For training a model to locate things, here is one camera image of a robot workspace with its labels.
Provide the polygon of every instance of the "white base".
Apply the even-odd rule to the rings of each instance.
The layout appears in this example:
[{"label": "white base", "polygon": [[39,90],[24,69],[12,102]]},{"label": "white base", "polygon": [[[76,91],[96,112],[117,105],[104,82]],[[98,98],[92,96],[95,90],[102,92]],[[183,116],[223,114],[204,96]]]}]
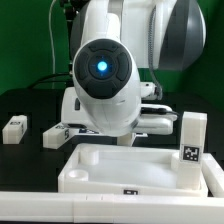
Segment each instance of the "white base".
[{"label": "white base", "polygon": [[60,193],[136,194],[206,197],[200,187],[178,189],[178,151],[80,144],[58,177]]}]

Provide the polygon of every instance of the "black label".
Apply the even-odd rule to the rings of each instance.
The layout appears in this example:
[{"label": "black label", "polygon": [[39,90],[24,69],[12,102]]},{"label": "black label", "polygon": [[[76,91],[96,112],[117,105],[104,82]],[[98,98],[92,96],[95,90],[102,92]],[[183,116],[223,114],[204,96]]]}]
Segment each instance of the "black label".
[{"label": "black label", "polygon": [[79,133],[80,134],[99,134],[98,132],[90,131],[90,130],[87,130],[87,129],[79,129]]},{"label": "black label", "polygon": [[65,130],[65,140],[69,138],[69,129]]},{"label": "black label", "polygon": [[55,127],[56,129],[65,129],[65,127],[63,125],[58,125]]},{"label": "black label", "polygon": [[138,191],[136,190],[124,190],[123,193],[126,195],[138,195]]},{"label": "black label", "polygon": [[192,146],[184,146],[183,160],[198,162],[200,155],[200,148]]},{"label": "black label", "polygon": [[19,121],[12,121],[12,122],[10,123],[10,125],[20,125],[20,122],[19,122]]}]

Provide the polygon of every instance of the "white plastic casing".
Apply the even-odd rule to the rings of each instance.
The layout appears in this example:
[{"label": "white plastic casing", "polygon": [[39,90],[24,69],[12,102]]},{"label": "white plastic casing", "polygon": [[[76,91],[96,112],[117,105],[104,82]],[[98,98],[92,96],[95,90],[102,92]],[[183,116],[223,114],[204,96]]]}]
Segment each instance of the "white plastic casing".
[{"label": "white plastic casing", "polygon": [[178,168],[173,155],[177,152],[78,145],[58,177],[59,192],[206,197],[208,189],[202,175],[197,190],[176,187]]},{"label": "white plastic casing", "polygon": [[2,130],[3,144],[19,144],[27,130],[27,116],[13,116]]}]

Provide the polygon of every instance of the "black table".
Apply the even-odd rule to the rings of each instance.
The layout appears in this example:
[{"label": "black table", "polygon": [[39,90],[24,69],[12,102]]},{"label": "black table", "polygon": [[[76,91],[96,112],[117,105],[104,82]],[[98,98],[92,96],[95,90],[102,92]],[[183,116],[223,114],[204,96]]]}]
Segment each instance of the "black table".
[{"label": "black table", "polygon": [[[10,90],[0,96],[0,128],[14,115],[28,116],[28,130],[19,145],[3,145],[0,136],[0,191],[57,192],[57,176],[79,143],[115,145],[116,138],[75,136],[58,150],[43,148],[42,133],[60,122],[63,90]],[[196,95],[169,93],[161,102],[174,111],[208,114],[205,152],[224,167],[224,113]],[[181,116],[169,136],[137,138],[134,146],[178,149]]]}]

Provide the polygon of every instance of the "small white block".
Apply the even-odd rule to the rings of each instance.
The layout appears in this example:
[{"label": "small white block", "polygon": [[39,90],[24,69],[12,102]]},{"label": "small white block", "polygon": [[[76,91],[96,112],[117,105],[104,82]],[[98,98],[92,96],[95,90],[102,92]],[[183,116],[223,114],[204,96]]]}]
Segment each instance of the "small white block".
[{"label": "small white block", "polygon": [[2,130],[3,144],[19,144],[27,130],[27,116],[13,116]]},{"label": "small white block", "polygon": [[132,146],[136,138],[135,133],[128,133],[124,136],[117,138],[117,145],[119,146]]},{"label": "small white block", "polygon": [[204,151],[207,114],[185,112],[181,128],[177,188],[198,190]]},{"label": "small white block", "polygon": [[58,149],[75,135],[76,130],[68,129],[59,123],[43,133],[44,148]]},{"label": "small white block", "polygon": [[97,147],[83,148],[80,151],[80,162],[89,166],[97,165],[99,163],[99,150]]}]

